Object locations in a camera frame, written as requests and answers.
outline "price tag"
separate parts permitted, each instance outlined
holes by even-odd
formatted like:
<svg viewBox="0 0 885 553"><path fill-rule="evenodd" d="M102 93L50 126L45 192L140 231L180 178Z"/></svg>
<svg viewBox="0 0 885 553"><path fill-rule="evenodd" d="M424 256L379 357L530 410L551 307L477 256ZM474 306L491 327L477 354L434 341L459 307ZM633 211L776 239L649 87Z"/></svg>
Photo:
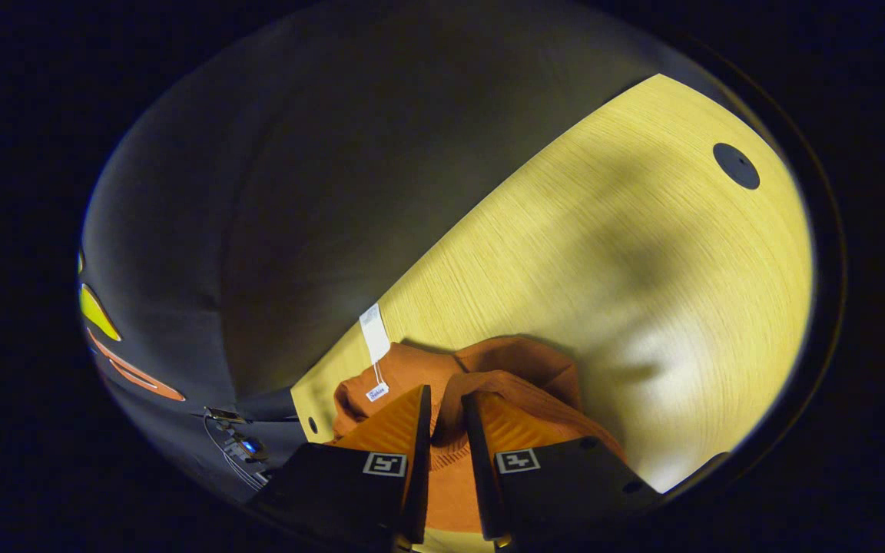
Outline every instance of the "price tag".
<svg viewBox="0 0 885 553"><path fill-rule="evenodd" d="M368 353L371 354L373 365L384 357L391 347L387 332L384 330L384 322L380 319L378 304L373 304L361 315L361 333L364 333L364 342L368 343Z"/></svg>
<svg viewBox="0 0 885 553"><path fill-rule="evenodd" d="M371 392L368 392L366 395L368 396L369 402L373 402L373 400L380 398L387 393L387 384L381 382L378 386L374 386L371 389Z"/></svg>

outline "orange knit garment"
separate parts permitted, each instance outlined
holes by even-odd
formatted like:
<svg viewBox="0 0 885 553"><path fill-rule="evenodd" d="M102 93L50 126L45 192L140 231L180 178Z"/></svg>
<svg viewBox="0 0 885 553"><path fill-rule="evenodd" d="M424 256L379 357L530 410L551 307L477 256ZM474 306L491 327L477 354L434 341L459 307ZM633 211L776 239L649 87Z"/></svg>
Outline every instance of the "orange knit garment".
<svg viewBox="0 0 885 553"><path fill-rule="evenodd" d="M582 414L579 378L572 360L534 340L496 337L452 355L426 353L393 343L378 367L389 392L375 402L366 397L366 392L376 386L373 367L341 382L333 393L336 418L330 444L408 389L420 384L431 386L427 528L481 531L470 444L460 402L466 393L496 392L524 412L545 420L563 442L596 436L625 460L617 441Z"/></svg>

